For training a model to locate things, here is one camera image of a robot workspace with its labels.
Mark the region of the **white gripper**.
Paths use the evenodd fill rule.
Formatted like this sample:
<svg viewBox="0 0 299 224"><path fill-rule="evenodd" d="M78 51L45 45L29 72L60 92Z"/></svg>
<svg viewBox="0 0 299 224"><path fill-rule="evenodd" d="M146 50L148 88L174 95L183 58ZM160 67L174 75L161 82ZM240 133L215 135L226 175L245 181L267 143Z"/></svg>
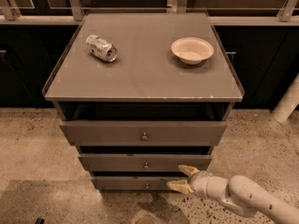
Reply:
<svg viewBox="0 0 299 224"><path fill-rule="evenodd" d="M219 203L226 203L230 197L228 188L229 180L223 177L215 176L206 171L200 171L193 166L180 164L178 169L187 177L191 177L191 184L187 179L168 181L166 185L174 191L196 196L205 199L212 199Z"/></svg>

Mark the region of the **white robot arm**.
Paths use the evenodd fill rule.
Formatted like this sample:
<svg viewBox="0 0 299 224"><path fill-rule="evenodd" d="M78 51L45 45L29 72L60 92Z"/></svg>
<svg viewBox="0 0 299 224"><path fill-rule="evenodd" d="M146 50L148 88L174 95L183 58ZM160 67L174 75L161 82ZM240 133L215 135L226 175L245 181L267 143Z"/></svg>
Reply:
<svg viewBox="0 0 299 224"><path fill-rule="evenodd" d="M253 217L261 212L277 224L299 224L298 208L281 201L243 175L227 179L184 164L178 169L187 178L168 181L171 190L212 199L241 217Z"/></svg>

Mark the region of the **white cylindrical robot link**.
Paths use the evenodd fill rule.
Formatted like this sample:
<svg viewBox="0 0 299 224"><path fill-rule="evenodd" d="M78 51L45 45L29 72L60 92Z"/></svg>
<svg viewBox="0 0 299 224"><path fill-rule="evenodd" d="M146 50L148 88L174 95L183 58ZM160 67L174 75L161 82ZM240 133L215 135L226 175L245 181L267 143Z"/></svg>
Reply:
<svg viewBox="0 0 299 224"><path fill-rule="evenodd" d="M283 97L273 110L273 117L280 123L285 122L299 105L299 74L293 80Z"/></svg>

